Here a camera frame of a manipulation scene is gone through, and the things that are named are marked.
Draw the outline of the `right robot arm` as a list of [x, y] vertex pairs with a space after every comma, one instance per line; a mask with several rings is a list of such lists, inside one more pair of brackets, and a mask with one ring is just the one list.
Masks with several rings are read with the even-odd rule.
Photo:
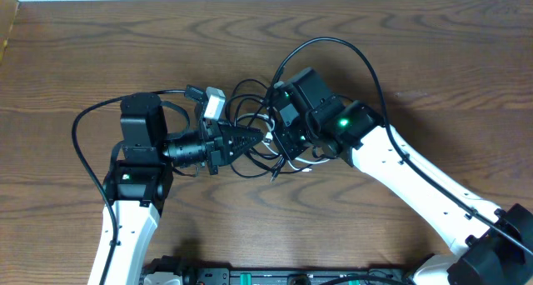
[[274, 142], [290, 159], [308, 147], [392, 190], [438, 233], [450, 255], [431, 255], [405, 280], [412, 284], [525, 284], [532, 279], [532, 214], [504, 210], [461, 186], [411, 147], [362, 102], [346, 106], [308, 67], [267, 92]]

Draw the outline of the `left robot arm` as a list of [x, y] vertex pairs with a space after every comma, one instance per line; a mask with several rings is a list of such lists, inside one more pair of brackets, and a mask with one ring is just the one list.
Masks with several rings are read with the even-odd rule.
[[211, 175], [233, 163], [263, 138], [253, 127], [219, 118], [224, 95], [215, 91], [184, 95], [197, 103], [197, 129], [186, 122], [167, 130], [165, 108], [183, 117], [182, 107], [159, 92], [119, 97], [123, 139], [112, 149], [109, 171], [97, 189], [104, 201], [102, 233], [89, 277], [91, 284], [138, 284], [147, 248], [162, 216], [173, 176], [184, 167], [207, 166]]

